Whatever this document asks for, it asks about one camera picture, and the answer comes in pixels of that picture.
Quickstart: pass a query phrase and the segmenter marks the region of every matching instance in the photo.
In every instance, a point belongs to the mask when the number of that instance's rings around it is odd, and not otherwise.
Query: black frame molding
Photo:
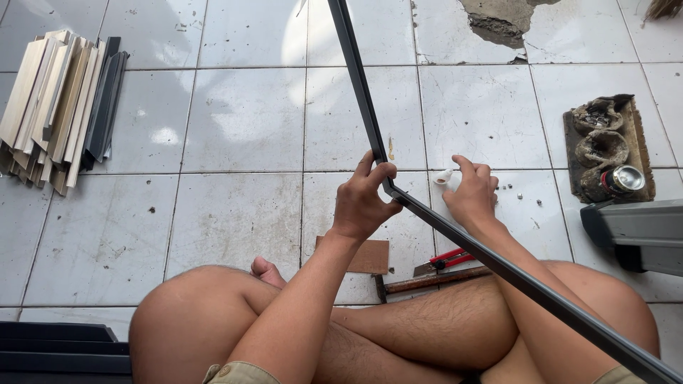
[[[370,97],[370,89],[367,86],[363,62],[356,43],[346,0],[328,0],[328,2],[375,162],[377,164],[387,162],[389,160]],[[519,289],[647,383],[683,384],[683,376],[666,366],[661,360],[628,341],[564,296],[487,248],[464,230],[450,224],[444,217],[395,186],[391,179],[386,179],[382,186],[388,195],[415,213],[420,219],[468,251],[498,276]]]

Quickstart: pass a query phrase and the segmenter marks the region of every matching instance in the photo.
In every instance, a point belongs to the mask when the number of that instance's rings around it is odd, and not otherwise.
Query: red utility knife
[[[413,277],[424,275],[432,271],[440,271],[446,269],[449,266],[460,264],[461,262],[466,262],[469,260],[476,260],[474,256],[467,253],[463,248],[458,248],[453,251],[444,253],[435,258],[431,258],[429,262],[426,262],[420,266],[415,267],[413,272]]]

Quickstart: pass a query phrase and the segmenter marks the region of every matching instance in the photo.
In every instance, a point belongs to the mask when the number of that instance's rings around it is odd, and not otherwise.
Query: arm
[[[252,324],[228,361],[255,364],[283,384],[310,383],[327,334],[332,305],[353,256],[380,224],[402,209],[377,189],[396,166],[372,168],[372,151],[337,190],[332,228],[311,258]]]
[[[497,197],[494,191],[498,178],[490,175],[490,168],[472,164],[463,156],[455,155],[453,160],[460,165],[462,182],[455,193],[443,194],[453,218],[487,247],[604,322],[495,218],[493,207]],[[504,279],[497,276],[497,281],[531,358],[547,382],[588,384],[618,365]]]

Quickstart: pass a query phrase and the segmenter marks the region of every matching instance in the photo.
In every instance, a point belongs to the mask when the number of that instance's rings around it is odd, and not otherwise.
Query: person
[[[201,266],[155,288],[130,324],[133,382],[643,382],[496,275],[395,303],[333,307],[357,249],[402,209],[378,195],[396,167],[372,169],[373,159],[366,153],[338,188],[332,228],[288,283],[257,257],[249,274]],[[462,182],[443,199],[469,234],[658,356],[654,318],[636,292],[581,265],[537,260],[496,220],[489,166],[453,160]]]

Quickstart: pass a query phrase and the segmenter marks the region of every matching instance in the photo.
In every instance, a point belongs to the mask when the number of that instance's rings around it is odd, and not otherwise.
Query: hammer head
[[[377,297],[380,298],[382,304],[387,303],[387,287],[384,285],[384,278],[382,275],[375,273],[372,275],[375,279],[375,287],[377,288]]]

